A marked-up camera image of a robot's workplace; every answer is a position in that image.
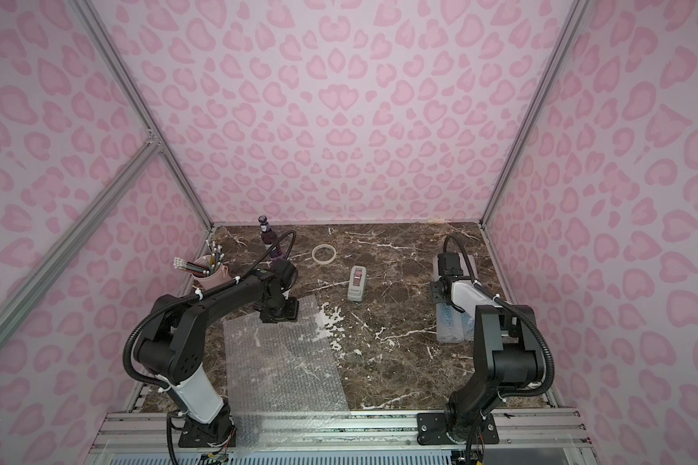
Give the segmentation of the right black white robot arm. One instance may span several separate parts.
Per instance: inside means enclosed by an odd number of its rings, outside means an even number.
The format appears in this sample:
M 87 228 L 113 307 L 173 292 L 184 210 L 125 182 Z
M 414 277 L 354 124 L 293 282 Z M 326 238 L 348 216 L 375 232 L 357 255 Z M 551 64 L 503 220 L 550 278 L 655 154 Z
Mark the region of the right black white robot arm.
M 430 283 L 441 342 L 473 343 L 473 374 L 445 405 L 445 434 L 455 443 L 497 443 L 492 411 L 511 397 L 550 391 L 555 358 L 537 327 L 534 311 L 515 305 L 476 276 L 457 236 L 444 239 Z

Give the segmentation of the white tape dispenser pink roll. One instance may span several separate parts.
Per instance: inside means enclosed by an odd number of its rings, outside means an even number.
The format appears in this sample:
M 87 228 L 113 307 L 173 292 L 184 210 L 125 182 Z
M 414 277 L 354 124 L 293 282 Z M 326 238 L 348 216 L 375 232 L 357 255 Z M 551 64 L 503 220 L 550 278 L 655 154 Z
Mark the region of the white tape dispenser pink roll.
M 366 281 L 368 280 L 368 271 L 366 267 L 354 265 L 350 272 L 348 281 L 347 300 L 352 302 L 362 302 L 366 290 Z

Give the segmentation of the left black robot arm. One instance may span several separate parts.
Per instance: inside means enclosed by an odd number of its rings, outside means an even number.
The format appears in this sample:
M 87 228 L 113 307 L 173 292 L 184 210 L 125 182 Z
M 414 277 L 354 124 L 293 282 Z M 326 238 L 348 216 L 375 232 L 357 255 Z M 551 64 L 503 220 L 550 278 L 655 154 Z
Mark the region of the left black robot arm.
M 290 260 L 297 237 L 294 230 L 279 236 L 270 248 L 285 245 L 286 251 L 267 267 L 257 259 L 241 275 L 209 290 L 199 288 L 181 298 L 161 296 L 132 329 L 122 349 L 125 372 L 157 387 L 176 406 L 166 416 L 169 455 L 178 448 L 224 451 L 234 445 L 237 427 L 231 408 L 207 375 L 207 337 L 211 327 L 246 306 L 264 324 L 296 321 L 300 304 L 289 293 L 298 278 Z

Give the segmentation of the bubble wrap sheet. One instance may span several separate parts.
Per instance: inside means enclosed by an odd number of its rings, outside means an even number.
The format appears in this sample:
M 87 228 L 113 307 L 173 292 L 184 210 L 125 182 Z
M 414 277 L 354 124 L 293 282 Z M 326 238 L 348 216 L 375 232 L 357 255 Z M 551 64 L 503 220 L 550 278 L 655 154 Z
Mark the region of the bubble wrap sheet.
M 448 304 L 448 298 L 437 290 L 432 297 L 436 305 L 436 338 L 444 344 L 457 344 L 472 341 L 475 335 L 474 310 L 477 298 L 463 293 L 455 296 L 453 302 L 463 308 L 463 313 Z
M 437 281 L 441 277 L 477 279 L 478 272 L 473 257 L 452 252 L 438 254 L 432 262 L 432 280 Z
M 314 296 L 295 321 L 266 324 L 257 313 L 223 323 L 226 393 L 242 455 L 304 439 L 350 413 L 331 333 Z

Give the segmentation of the pink pen cup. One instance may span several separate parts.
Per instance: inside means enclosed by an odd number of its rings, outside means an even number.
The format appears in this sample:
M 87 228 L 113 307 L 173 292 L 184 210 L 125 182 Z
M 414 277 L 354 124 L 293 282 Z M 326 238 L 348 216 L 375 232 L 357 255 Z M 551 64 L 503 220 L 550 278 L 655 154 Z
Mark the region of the pink pen cup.
M 228 265 L 223 263 L 222 265 L 219 265 L 217 271 L 211 273 L 209 276 L 195 277 L 194 280 L 204 290 L 210 290 L 229 282 L 231 280 L 231 276 L 229 274 Z

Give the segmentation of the beige masking tape roll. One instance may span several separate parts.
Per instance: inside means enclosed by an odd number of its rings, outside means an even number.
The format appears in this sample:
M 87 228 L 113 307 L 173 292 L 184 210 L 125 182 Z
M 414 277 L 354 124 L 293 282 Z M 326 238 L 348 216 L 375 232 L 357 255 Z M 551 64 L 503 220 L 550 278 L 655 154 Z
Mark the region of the beige masking tape roll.
M 337 250 L 331 244 L 319 244 L 312 249 L 311 257 L 316 265 L 331 265 L 337 259 Z

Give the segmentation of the purple glass bottle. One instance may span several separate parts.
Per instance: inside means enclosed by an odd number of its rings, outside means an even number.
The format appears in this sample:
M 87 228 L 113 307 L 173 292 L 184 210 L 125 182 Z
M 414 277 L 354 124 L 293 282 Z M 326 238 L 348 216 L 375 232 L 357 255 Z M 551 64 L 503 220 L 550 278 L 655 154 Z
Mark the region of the purple glass bottle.
M 269 253 L 271 260 L 278 260 L 283 256 L 281 246 L 279 245 L 279 237 L 275 230 L 271 227 L 269 219 L 266 215 L 261 215 L 258 218 L 261 240 Z

